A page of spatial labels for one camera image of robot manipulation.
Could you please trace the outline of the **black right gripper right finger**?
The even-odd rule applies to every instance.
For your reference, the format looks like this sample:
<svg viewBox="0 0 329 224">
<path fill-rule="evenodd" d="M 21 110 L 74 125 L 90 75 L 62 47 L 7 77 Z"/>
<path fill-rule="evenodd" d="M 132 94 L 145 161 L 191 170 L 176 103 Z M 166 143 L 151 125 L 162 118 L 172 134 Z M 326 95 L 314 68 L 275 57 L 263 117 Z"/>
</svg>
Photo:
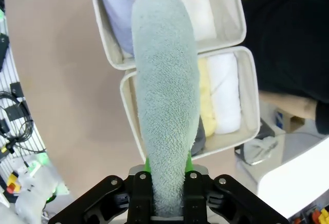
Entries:
<svg viewBox="0 0 329 224">
<path fill-rule="evenodd" d="M 288 220 L 233 177 L 211 179 L 196 171 L 188 155 L 183 193 L 184 223 L 209 223 L 207 208 L 228 223 L 288 223 Z"/>
</svg>

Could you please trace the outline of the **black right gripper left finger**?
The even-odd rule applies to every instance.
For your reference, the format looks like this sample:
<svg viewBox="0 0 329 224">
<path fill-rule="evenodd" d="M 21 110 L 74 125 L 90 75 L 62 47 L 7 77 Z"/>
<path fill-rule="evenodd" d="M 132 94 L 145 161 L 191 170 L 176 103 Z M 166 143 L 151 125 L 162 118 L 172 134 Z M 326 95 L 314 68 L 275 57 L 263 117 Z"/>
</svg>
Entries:
<svg viewBox="0 0 329 224">
<path fill-rule="evenodd" d="M 110 175 L 52 217 L 49 223 L 110 223 L 127 212 L 126 223 L 152 223 L 153 190 L 149 162 L 123 180 Z"/>
</svg>

